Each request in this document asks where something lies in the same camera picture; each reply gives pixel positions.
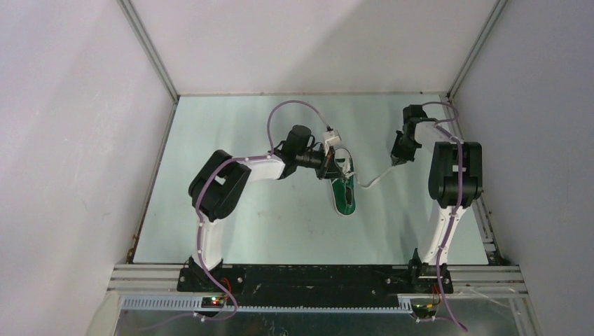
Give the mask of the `green canvas sneaker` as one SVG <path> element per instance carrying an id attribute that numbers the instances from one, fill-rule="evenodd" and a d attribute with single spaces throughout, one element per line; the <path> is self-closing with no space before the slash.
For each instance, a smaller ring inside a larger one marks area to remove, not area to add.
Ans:
<path id="1" fill-rule="evenodd" d="M 339 215 L 351 216 L 356 210 L 356 201 L 354 198 L 354 162 L 348 149 L 336 149 L 335 163 L 343 175 L 330 180 L 333 204 Z"/>

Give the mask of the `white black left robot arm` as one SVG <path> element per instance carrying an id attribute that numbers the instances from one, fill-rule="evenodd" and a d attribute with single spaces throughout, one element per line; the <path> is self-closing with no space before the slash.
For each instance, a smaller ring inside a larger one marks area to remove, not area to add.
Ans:
<path id="1" fill-rule="evenodd" d="M 286 139 L 264 155 L 233 157 L 215 151 L 188 187 L 191 204 L 198 216 L 195 250 L 188 261 L 198 270 L 194 282 L 204 291 L 214 291 L 221 283 L 223 224 L 240 201 L 248 183 L 282 180 L 297 168 L 313 169 L 320 180 L 345 176 L 335 161 L 341 142 L 337 130 L 328 127 L 317 142 L 311 129 L 291 128 Z"/>

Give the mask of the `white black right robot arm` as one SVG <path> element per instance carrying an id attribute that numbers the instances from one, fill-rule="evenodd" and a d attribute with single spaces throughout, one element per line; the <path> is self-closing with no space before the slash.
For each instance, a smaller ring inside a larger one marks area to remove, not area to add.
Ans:
<path id="1" fill-rule="evenodd" d="M 456 228 L 483 192 L 483 148 L 464 141 L 430 118 L 421 104 L 403 109 L 403 127 L 396 133 L 390 157 L 394 166 L 413 162 L 418 150 L 431 153 L 427 188 L 434 207 L 430 232 L 413 253 L 407 282 L 418 293 L 428 291 L 447 272 L 448 252 Z"/>

